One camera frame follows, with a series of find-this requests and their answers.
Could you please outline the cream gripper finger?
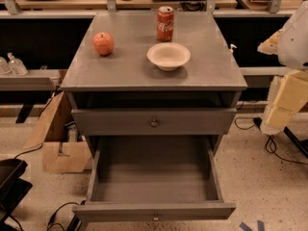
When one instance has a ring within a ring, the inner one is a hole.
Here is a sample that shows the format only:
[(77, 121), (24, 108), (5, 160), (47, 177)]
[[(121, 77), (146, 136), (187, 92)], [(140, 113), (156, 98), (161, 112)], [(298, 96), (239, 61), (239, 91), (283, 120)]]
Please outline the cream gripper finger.
[(276, 135), (283, 131), (308, 102), (308, 72), (297, 70), (284, 77), (275, 76), (269, 86), (260, 129), (264, 134)]
[(278, 51), (278, 42), (280, 40), (281, 31), (278, 30), (272, 34), (268, 39), (261, 42), (257, 47), (257, 51), (266, 55), (276, 55)]

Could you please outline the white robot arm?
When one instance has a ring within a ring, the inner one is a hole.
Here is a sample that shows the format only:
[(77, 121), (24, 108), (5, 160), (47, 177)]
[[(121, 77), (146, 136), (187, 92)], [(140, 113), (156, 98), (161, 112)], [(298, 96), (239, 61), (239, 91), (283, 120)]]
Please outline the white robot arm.
[(260, 129), (264, 134), (276, 135), (308, 103), (308, 1), (303, 1), (283, 27), (257, 50), (276, 55), (282, 65), (292, 70), (283, 77), (275, 76), (269, 86)]

